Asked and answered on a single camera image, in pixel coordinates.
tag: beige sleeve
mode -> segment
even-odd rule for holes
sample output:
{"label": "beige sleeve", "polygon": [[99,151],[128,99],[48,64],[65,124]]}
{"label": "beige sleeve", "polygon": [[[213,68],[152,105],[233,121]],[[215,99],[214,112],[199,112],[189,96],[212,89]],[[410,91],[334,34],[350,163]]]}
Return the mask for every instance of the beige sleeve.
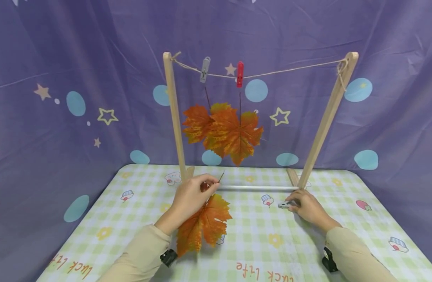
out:
{"label": "beige sleeve", "polygon": [[99,282],[147,282],[162,264],[159,256],[169,247],[170,236],[154,225],[141,228],[122,255],[106,270]]}
{"label": "beige sleeve", "polygon": [[327,248],[338,270],[352,282],[397,282],[391,272],[379,262],[366,244],[346,228],[333,228],[327,233]]}

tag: red clothespin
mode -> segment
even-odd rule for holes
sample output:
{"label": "red clothespin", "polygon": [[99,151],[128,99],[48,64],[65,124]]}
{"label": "red clothespin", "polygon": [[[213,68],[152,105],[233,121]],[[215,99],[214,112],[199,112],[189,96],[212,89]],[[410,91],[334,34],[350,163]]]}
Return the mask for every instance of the red clothespin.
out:
{"label": "red clothespin", "polygon": [[242,87],[242,78],[244,77],[244,64],[242,61],[238,62],[238,76],[236,77],[236,86]]}

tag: wooden stand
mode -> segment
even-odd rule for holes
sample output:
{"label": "wooden stand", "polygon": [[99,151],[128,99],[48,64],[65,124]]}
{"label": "wooden stand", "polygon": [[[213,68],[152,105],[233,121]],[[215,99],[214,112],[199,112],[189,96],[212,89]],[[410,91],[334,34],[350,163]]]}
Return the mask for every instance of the wooden stand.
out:
{"label": "wooden stand", "polygon": [[[352,77],[352,73],[358,61],[358,53],[349,52],[346,54],[344,60],[345,61],[343,63],[346,63],[346,66],[343,66],[342,70],[340,71],[340,75],[336,79],[331,96],[329,98],[329,102],[325,108],[324,115],[322,116],[321,123],[319,124],[316,137],[313,141],[313,145],[311,146],[311,150],[308,155],[307,161],[305,162],[305,166],[303,168],[300,179],[295,170],[290,168],[286,169],[289,180],[291,181],[293,187],[298,187],[299,189],[305,189],[305,184],[307,183],[308,178],[310,177],[310,173],[313,170],[313,167],[318,158],[319,152],[322,148],[322,145],[327,136],[329,128],[331,127],[332,121],[335,117],[338,107],[340,106],[341,99],[343,98],[344,95],[344,87],[347,87]],[[195,167],[190,166],[188,169],[186,169],[186,165],[185,165],[183,139],[181,138],[180,114],[178,112],[178,103],[177,103],[177,91],[175,89],[174,68],[172,66],[173,63],[172,54],[169,52],[163,53],[163,61],[164,61],[164,70],[166,73],[170,111],[172,114],[172,124],[174,125],[175,143],[177,145],[178,164],[180,166],[181,178],[183,180],[186,180],[191,178],[194,175]]]}
{"label": "wooden stand", "polygon": [[316,159],[318,158],[319,152],[321,151],[324,140],[327,136],[329,128],[332,125],[332,121],[335,117],[335,113],[340,106],[341,99],[344,95],[344,87],[347,87],[349,81],[351,79],[352,73],[355,69],[356,63],[358,61],[358,53],[357,52],[349,52],[344,57],[346,60],[346,67],[342,69],[340,75],[336,78],[335,85],[332,90],[332,94],[329,98],[329,102],[325,108],[324,115],[322,116],[321,123],[319,124],[318,131],[316,133],[315,140],[313,141],[313,145],[311,146],[310,153],[308,154],[307,161],[305,162],[305,166],[303,167],[302,175],[299,179],[298,187],[299,189],[305,189],[305,184],[307,184],[308,178],[310,177],[310,173],[315,166]]}
{"label": "wooden stand", "polygon": [[189,175],[186,174],[185,152],[183,150],[183,139],[181,138],[180,113],[178,112],[177,90],[175,89],[174,66],[172,66],[172,54],[163,53],[164,71],[166,73],[167,93],[169,96],[170,112],[172,114],[172,124],[174,126],[175,144],[177,145],[178,164],[182,181],[192,177],[194,169]]}

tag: wrist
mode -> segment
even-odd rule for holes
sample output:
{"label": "wrist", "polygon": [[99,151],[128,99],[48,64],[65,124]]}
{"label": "wrist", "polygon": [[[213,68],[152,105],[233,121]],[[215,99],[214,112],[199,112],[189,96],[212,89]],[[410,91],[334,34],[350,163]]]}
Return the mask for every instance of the wrist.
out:
{"label": "wrist", "polygon": [[339,222],[334,220],[332,217],[327,216],[325,219],[321,220],[321,222],[317,224],[317,227],[321,229],[324,234],[327,234],[327,232],[331,231],[333,228],[342,228],[343,226]]}
{"label": "wrist", "polygon": [[179,218],[178,213],[172,208],[169,208],[154,224],[157,229],[160,229],[164,234],[170,236],[176,231],[182,224],[182,220]]}

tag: purple backdrop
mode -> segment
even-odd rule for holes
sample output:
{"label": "purple backdrop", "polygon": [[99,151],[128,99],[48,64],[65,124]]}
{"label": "purple backdrop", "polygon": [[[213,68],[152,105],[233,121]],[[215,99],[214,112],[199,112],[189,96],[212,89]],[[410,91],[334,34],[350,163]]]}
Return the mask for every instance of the purple backdrop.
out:
{"label": "purple backdrop", "polygon": [[[0,281],[35,280],[125,164],[177,164],[164,51],[223,75],[358,51],[316,168],[361,176],[432,261],[432,0],[0,0]],[[206,105],[198,74],[174,68],[181,112]],[[244,81],[265,140],[243,166],[304,165],[335,72]],[[206,86],[238,107],[234,79]],[[219,163],[201,143],[185,152]]]}

